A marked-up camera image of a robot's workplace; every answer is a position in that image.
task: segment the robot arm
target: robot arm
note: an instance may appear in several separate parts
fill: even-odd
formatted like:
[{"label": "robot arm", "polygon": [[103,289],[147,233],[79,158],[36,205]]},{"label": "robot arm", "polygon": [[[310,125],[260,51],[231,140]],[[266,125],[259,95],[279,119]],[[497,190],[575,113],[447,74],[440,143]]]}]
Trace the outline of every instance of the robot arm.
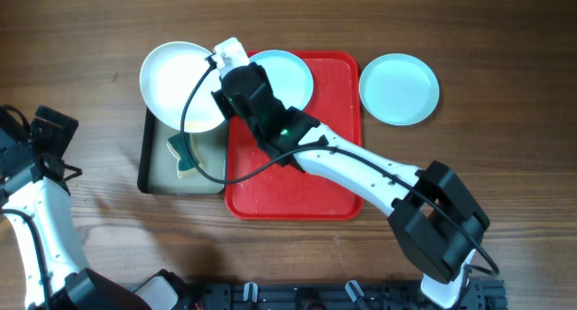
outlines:
[{"label": "robot arm", "polygon": [[[475,252],[463,233],[481,243],[490,222],[450,168],[435,161],[422,170],[387,160],[344,140],[310,115],[294,107],[285,109],[273,96],[265,70],[250,63],[235,38],[217,45],[210,60],[222,81],[222,89],[213,96],[226,118],[241,117],[271,159],[298,148],[317,147],[294,153],[279,164],[328,178],[377,206],[389,217],[407,258],[425,273],[424,295],[442,308],[458,301],[467,284],[464,267]],[[438,200],[439,210],[425,216],[423,197]]]},{"label": "robot arm", "polygon": [[184,282],[166,270],[133,293],[89,268],[70,213],[66,180],[75,175],[64,178],[61,159],[78,121],[46,106],[36,116],[32,127],[23,116],[20,125],[0,106],[0,214],[18,240],[24,308],[169,310],[186,303]]}]

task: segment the wooden table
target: wooden table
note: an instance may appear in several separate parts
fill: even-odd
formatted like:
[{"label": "wooden table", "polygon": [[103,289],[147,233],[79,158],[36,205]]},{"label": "wooden table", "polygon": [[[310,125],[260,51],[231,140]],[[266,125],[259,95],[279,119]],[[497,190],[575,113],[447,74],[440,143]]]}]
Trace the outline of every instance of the wooden table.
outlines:
[{"label": "wooden table", "polygon": [[[222,196],[136,188],[145,105],[138,76],[167,41],[247,50],[345,50],[362,67],[405,52],[425,61],[442,102],[417,126],[363,115],[365,147],[453,166],[491,219],[483,245],[511,309],[577,304],[575,0],[0,0],[0,97],[32,118],[40,104],[76,117],[66,162],[72,214],[93,268],[141,282],[419,278],[371,205],[349,222],[249,222]],[[0,222],[0,308],[23,308],[14,233]]]}]

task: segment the sponge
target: sponge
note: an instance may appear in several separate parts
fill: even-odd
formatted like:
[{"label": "sponge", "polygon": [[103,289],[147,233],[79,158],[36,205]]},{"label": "sponge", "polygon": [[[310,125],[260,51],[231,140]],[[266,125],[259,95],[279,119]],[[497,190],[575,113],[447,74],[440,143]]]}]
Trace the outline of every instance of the sponge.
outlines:
[{"label": "sponge", "polygon": [[[190,135],[190,133],[185,133],[185,138],[190,142],[192,158],[200,168],[204,169],[204,164],[198,158],[197,147],[195,146],[195,142],[192,139],[192,135]],[[189,158],[186,158],[186,148],[182,142],[182,139],[180,138],[180,134],[171,136],[167,142],[167,145],[169,146],[170,153],[172,153],[172,155],[178,160],[177,174],[179,175],[179,178],[192,176],[198,173],[198,169],[195,167],[195,165],[190,161]]]}]

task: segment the white plate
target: white plate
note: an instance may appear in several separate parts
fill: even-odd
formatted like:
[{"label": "white plate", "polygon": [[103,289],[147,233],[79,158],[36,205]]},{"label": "white plate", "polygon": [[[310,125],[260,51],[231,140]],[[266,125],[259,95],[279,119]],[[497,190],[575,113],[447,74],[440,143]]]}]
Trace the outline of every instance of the white plate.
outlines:
[{"label": "white plate", "polygon": [[313,96],[313,75],[301,58],[283,50],[266,50],[250,60],[264,67],[273,95],[285,108],[302,110],[307,106]]},{"label": "white plate", "polygon": [[[208,69],[211,52],[184,41],[169,42],[154,49],[142,63],[141,92],[151,112],[169,127],[180,130],[180,116],[190,92]],[[218,71],[213,70],[198,89],[188,108],[186,132],[206,132],[224,121],[211,92],[220,89]]]},{"label": "white plate", "polygon": [[374,117],[392,125],[425,120],[439,102],[439,83],[423,61],[407,54],[387,54],[362,72],[359,93]]}]

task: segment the light blue plate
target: light blue plate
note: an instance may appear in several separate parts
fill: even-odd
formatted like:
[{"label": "light blue plate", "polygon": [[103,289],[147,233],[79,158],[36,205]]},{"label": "light blue plate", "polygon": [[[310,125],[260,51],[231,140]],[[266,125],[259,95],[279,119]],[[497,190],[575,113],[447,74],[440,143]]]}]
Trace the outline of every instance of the light blue plate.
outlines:
[{"label": "light blue plate", "polygon": [[372,116],[391,125],[425,120],[439,102],[439,83],[423,61],[392,53],[373,60],[362,72],[359,94]]},{"label": "light blue plate", "polygon": [[250,57],[251,62],[264,67],[272,93],[285,108],[302,110],[313,96],[313,75],[305,62],[283,50],[266,50]]}]

